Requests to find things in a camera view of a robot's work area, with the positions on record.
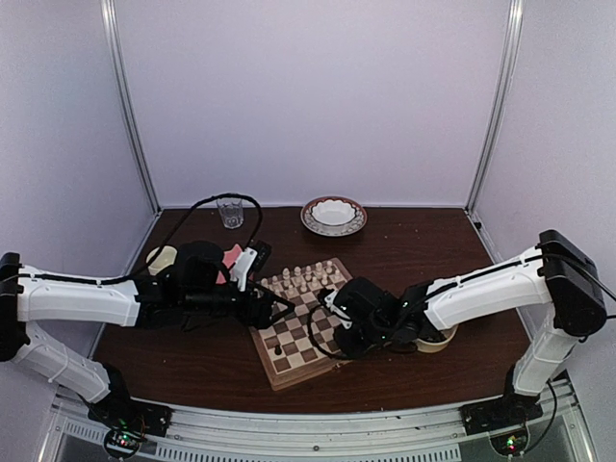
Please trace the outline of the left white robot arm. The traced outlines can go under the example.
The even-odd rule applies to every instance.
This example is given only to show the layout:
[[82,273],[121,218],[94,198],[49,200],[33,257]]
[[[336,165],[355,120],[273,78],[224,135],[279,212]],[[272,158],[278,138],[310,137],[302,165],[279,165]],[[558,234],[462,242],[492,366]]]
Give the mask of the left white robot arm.
[[218,245],[197,241],[180,245],[173,262],[156,274],[92,279],[42,273],[8,252],[1,259],[1,359],[27,365],[99,405],[116,426],[128,427],[139,408],[121,373],[51,338],[38,321],[147,329],[207,316],[266,329],[294,312],[293,303],[250,278],[268,259],[268,244],[236,245],[230,253],[227,259]]

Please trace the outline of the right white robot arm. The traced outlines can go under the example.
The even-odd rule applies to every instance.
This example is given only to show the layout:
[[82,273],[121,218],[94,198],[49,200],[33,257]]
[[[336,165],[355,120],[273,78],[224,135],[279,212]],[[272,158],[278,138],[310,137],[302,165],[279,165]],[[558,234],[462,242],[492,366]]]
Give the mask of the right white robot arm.
[[595,263],[562,234],[547,230],[536,246],[514,258],[410,286],[399,297],[356,277],[340,289],[321,290],[318,300],[340,318],[334,339],[352,359],[376,347],[442,341],[448,329],[508,309],[549,305],[541,329],[494,403],[494,417],[511,425],[536,402],[575,343],[603,328],[608,293]]

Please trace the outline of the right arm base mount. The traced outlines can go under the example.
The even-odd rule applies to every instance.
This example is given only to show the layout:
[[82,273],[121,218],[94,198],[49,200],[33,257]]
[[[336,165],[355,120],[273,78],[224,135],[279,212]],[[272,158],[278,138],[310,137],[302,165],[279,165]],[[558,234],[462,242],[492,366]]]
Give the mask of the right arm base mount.
[[468,435],[491,432],[541,418],[539,396],[519,395],[513,386],[514,367],[507,372],[501,397],[466,404],[460,408],[462,422]]

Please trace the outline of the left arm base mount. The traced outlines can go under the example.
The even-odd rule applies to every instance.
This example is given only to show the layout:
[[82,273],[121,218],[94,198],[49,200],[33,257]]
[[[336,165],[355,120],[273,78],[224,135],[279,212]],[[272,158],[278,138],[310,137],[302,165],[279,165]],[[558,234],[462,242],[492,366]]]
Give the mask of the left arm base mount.
[[133,399],[121,372],[108,364],[104,364],[103,368],[110,379],[110,393],[96,403],[86,401],[88,417],[110,429],[137,436],[165,437],[172,417],[171,408]]

